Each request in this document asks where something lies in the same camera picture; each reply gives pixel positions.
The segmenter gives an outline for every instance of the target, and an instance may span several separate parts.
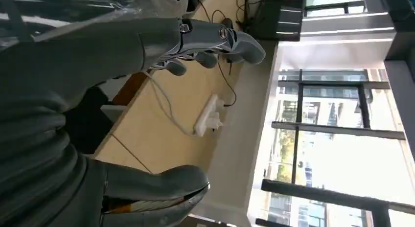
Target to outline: electrical cord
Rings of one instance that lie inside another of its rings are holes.
[[[185,129],[178,121],[177,121],[177,119],[175,118],[175,116],[174,116],[174,114],[173,114],[173,108],[172,108],[172,106],[171,106],[171,101],[170,101],[170,98],[168,97],[168,95],[166,94],[166,92],[164,91],[164,89],[160,86],[160,84],[157,82],[157,80],[155,80],[149,73],[147,73],[146,71],[145,72],[143,72],[149,79],[150,79],[150,81],[151,81],[151,83],[152,83],[152,86],[153,86],[153,89],[155,90],[155,88],[154,88],[154,86],[156,86],[159,90],[160,90],[160,92],[163,94],[163,96],[165,97],[165,99],[167,100],[167,103],[168,103],[168,107],[169,107],[169,113],[167,113],[166,112],[166,110],[164,109],[164,107],[163,107],[163,105],[162,105],[162,103],[161,103],[161,100],[160,100],[160,98],[159,98],[159,95],[157,94],[157,92],[156,91],[154,91],[154,93],[155,93],[155,95],[156,95],[156,99],[157,99],[157,102],[158,102],[158,104],[159,104],[159,106],[160,106],[160,108],[161,108],[161,110],[164,112],[164,114],[167,116],[167,118],[169,118],[170,119],[170,121],[178,128],[178,129],[180,129],[180,131],[183,133],[183,134],[185,134],[185,135],[188,135],[188,136],[196,136],[196,132],[195,131],[193,131],[193,132],[189,132],[187,129]]]
[[[243,5],[239,5],[239,4],[238,4],[238,0],[236,0],[236,6],[238,6],[238,9],[237,9],[237,11],[236,11],[236,21],[237,21],[238,23],[242,23],[242,22],[240,21],[239,17],[238,17],[238,14],[239,14],[239,11],[245,11],[245,5],[248,5],[247,7],[248,7],[248,11],[249,11],[249,5],[252,5],[252,4],[257,4],[257,3],[261,3],[261,2],[263,2],[264,0],[258,0],[258,1],[252,2],[252,3],[249,3],[249,0],[244,0],[244,1],[248,1],[248,4],[246,4],[246,2],[245,2]]]
[[[208,11],[206,10],[206,8],[205,8],[205,6],[203,5],[203,3],[200,1],[200,0],[197,0],[198,2],[199,2],[199,4],[202,6],[202,8],[203,8],[203,10],[205,11],[205,14],[206,14],[206,17],[207,17],[207,19],[209,20],[209,22],[210,23],[212,23],[212,20],[210,19],[210,17],[209,17],[209,13],[208,13]]]
[[[228,80],[225,78],[225,75],[223,74],[222,67],[220,66],[220,63],[219,63],[219,62],[218,62],[218,66],[219,66],[219,70],[221,71],[221,74],[222,74],[223,80],[224,80],[224,81],[225,81],[225,83],[228,85],[228,87],[232,90],[233,95],[235,96],[235,98],[233,99],[233,102],[232,102],[231,104],[225,104],[225,105],[223,105],[223,106],[224,106],[224,107],[231,107],[231,106],[235,105],[235,103],[236,103],[236,100],[237,100],[238,96],[236,95],[235,90],[233,90],[232,86],[229,84]]]
[[[212,13],[212,16],[211,17],[209,17],[209,13],[208,13],[208,11],[206,10],[206,8],[205,8],[205,6],[203,5],[203,3],[200,1],[200,0],[197,0],[199,3],[200,3],[200,5],[202,6],[202,8],[203,8],[203,10],[205,11],[205,13],[206,13],[206,17],[207,17],[207,19],[209,20],[209,22],[210,23],[213,23],[213,16],[215,15],[215,13],[217,13],[217,12],[219,12],[219,13],[221,13],[222,15],[223,15],[223,17],[224,17],[224,19],[226,19],[227,17],[225,16],[225,14],[221,11],[221,10],[219,10],[219,9],[216,9],[213,13]],[[233,105],[235,105],[235,103],[236,103],[236,100],[237,100],[237,95],[236,95],[236,92],[235,92],[235,90],[232,88],[232,86],[229,84],[229,82],[228,82],[228,80],[226,79],[226,77],[225,77],[225,75],[224,75],[224,73],[223,73],[223,71],[222,71],[222,67],[220,66],[220,62],[218,62],[218,67],[219,67],[219,70],[220,70],[220,72],[221,72],[221,74],[222,74],[222,77],[223,77],[223,79],[224,79],[224,81],[225,81],[225,83],[228,85],[228,87],[231,89],[231,91],[233,92],[233,95],[234,95],[234,100],[233,100],[233,102],[231,103],[231,104],[225,104],[224,105],[224,107],[231,107],[231,106],[233,106]],[[231,69],[232,69],[232,63],[230,63],[230,66],[229,66],[229,75],[231,74]]]
[[[135,154],[133,154],[133,152],[131,152],[131,150],[129,150],[128,148],[127,148],[127,146],[125,146],[124,145],[124,143],[122,143],[114,134],[112,134],[112,136],[121,144],[121,146],[122,147],[124,147],[124,149],[126,149],[145,169],[147,169],[147,171],[150,173],[150,174],[154,174],[153,172],[151,172],[150,171],[150,169],[148,169],[148,167],[146,166],[146,165],[144,165],[144,163],[142,163],[141,162],[141,160],[140,159],[138,159],[138,157],[135,155]]]
[[[219,10],[219,9],[216,9],[215,11],[213,11],[213,13],[212,13],[212,17],[211,17],[211,22],[213,22],[213,17],[215,16],[215,13],[217,13],[217,12],[219,12],[219,13],[221,13],[222,14],[222,16],[223,16],[223,19],[226,19],[226,16],[225,16],[225,14],[221,11],[221,10]]]

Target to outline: desk surface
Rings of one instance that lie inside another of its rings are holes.
[[[209,16],[216,9],[220,9],[228,18],[236,20],[236,0],[204,0],[203,4]],[[201,6],[192,18],[208,20]],[[214,22],[222,19],[220,13],[215,14]],[[229,76],[229,64],[221,63],[225,76],[234,86],[241,65],[233,65]],[[166,70],[160,70],[153,77],[169,95],[177,120],[191,131],[212,94],[218,94],[227,102],[232,101],[233,95],[218,67],[206,69],[197,62],[184,64],[187,66],[187,73],[183,76],[174,76]],[[94,155],[95,158],[152,173],[183,164],[197,165],[207,171],[220,130],[209,131],[204,137],[184,135],[161,110],[156,92],[167,109],[162,94],[147,80],[103,140]],[[141,163],[124,147],[138,157]]]

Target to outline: power strip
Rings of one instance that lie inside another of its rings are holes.
[[[194,126],[196,136],[203,136],[209,128],[218,129],[220,126],[223,126],[219,118],[219,111],[225,108],[224,104],[224,100],[220,99],[218,95],[210,96]]]

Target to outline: white cable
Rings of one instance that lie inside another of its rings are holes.
[[[180,129],[180,131],[182,133],[184,133],[185,135],[188,135],[188,136],[196,136],[196,132],[195,131],[193,131],[193,132],[190,133],[182,125],[180,125],[180,123],[176,120],[176,118],[174,117],[174,114],[173,114],[173,109],[172,109],[172,106],[171,106],[170,98],[167,96],[166,92],[163,90],[163,88],[160,86],[160,84],[149,73],[147,73],[146,71],[144,71],[143,73],[150,79],[151,84],[152,84],[153,89],[154,89],[154,94],[156,95],[157,102],[159,103],[161,110],[163,110],[163,112],[167,116],[167,118],[169,118],[170,121],[178,129]],[[154,86],[156,86],[161,91],[161,93],[163,94],[163,96],[166,98],[167,103],[169,105],[169,112],[170,112],[170,114],[168,114],[166,112],[166,110],[164,109],[163,104],[161,103],[161,101],[159,99],[159,95],[157,94],[156,89],[154,88]]]

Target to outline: gray robotic hand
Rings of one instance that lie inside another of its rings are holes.
[[[208,190],[200,168],[153,175],[87,158],[70,143],[62,112],[110,78],[163,68],[181,75],[177,59],[211,68],[214,54],[253,64],[265,56],[247,34],[172,18],[94,23],[0,52],[0,226],[180,223]],[[112,212],[131,203],[131,212]]]
[[[181,42],[152,65],[151,69],[167,69],[174,75],[183,75],[186,67],[177,59],[197,61],[206,68],[216,66],[215,54],[232,62],[247,61],[259,64],[265,57],[261,45],[250,35],[226,28],[223,24],[198,20],[177,20]]]

